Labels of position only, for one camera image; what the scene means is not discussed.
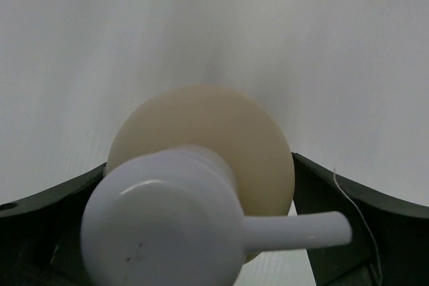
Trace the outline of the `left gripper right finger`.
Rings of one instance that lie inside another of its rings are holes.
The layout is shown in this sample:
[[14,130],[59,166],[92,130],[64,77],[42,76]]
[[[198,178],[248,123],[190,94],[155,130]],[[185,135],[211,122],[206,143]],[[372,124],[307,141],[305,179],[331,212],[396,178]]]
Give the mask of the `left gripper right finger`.
[[309,250],[317,285],[427,285],[428,207],[358,184],[295,153],[298,214],[339,211],[353,240]]

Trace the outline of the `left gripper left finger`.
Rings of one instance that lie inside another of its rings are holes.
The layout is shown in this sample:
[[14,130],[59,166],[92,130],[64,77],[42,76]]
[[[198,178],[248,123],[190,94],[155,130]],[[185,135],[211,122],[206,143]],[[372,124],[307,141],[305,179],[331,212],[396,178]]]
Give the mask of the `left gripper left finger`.
[[90,285],[80,225],[105,165],[1,205],[2,285]]

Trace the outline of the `cream pump bottle floral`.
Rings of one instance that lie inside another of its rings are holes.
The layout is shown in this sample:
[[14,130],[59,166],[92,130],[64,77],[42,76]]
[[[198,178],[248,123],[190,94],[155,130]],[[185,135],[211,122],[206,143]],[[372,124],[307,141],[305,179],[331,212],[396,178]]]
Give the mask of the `cream pump bottle floral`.
[[123,123],[80,228],[95,285],[232,285],[264,251],[349,244],[340,212],[290,216],[292,153],[270,114],[229,88],[159,94]]

